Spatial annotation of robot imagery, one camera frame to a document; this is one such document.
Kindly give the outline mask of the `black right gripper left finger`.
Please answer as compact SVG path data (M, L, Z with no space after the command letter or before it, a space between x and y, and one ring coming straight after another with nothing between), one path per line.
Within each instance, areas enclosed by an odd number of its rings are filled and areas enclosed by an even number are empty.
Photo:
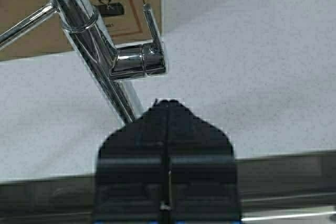
M92 223L169 221L170 101L116 130L97 155Z

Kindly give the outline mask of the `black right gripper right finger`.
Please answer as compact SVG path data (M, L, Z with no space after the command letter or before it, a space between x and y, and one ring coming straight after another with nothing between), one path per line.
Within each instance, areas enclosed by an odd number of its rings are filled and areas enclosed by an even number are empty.
M172 219L240 223L237 165L229 138L177 100L167 108Z

